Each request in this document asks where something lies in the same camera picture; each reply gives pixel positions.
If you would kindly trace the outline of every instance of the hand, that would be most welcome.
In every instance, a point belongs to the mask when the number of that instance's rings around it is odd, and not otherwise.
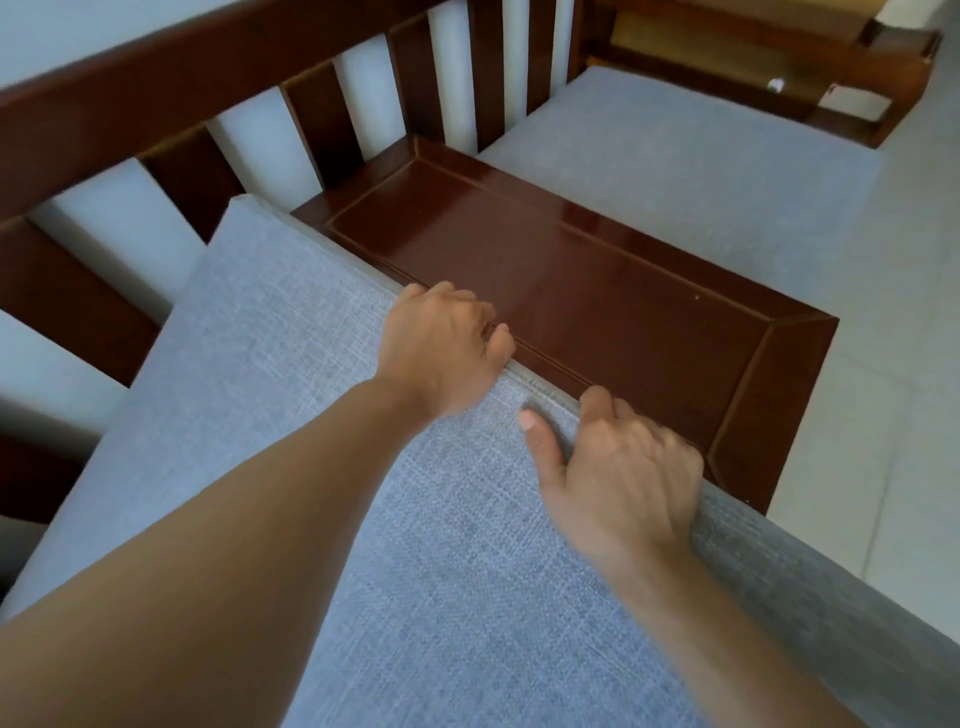
[[[486,396],[514,355],[506,324],[484,342],[495,316],[492,305],[453,283],[429,291],[412,283],[387,315],[376,375],[410,387],[431,419],[464,412]]]
[[[704,461],[677,433],[638,416],[603,387],[580,397],[568,465],[550,425],[517,416],[547,513],[615,593],[689,552]]]

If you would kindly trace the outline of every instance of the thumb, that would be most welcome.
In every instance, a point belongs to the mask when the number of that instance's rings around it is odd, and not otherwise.
[[[566,463],[557,442],[557,435],[546,420],[532,409],[521,409],[516,415],[527,449],[534,459],[540,477],[540,491],[544,498],[563,489],[566,485]]]

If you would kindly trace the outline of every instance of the forearm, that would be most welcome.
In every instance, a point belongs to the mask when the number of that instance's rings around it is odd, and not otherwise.
[[[276,723],[378,484],[428,422],[364,382],[42,599],[0,630],[5,715]]]
[[[711,724],[861,725],[797,669],[688,552],[657,562],[620,595]]]

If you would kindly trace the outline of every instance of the gray cushion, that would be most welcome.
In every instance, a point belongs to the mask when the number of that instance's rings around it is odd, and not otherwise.
[[[866,147],[677,86],[588,69],[480,158],[817,303],[879,170]]]
[[[234,200],[113,427],[0,608],[8,619],[324,410],[374,370],[396,287]],[[545,517],[515,423],[575,402],[511,364],[398,459],[287,725],[695,725],[677,675]],[[705,484],[695,544],[875,724],[958,715],[960,648]]]

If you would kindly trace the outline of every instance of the fingernail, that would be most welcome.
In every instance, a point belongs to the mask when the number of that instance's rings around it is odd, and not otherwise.
[[[534,413],[529,409],[521,409],[516,413],[516,421],[520,423],[520,429],[526,432],[537,423],[534,419]]]

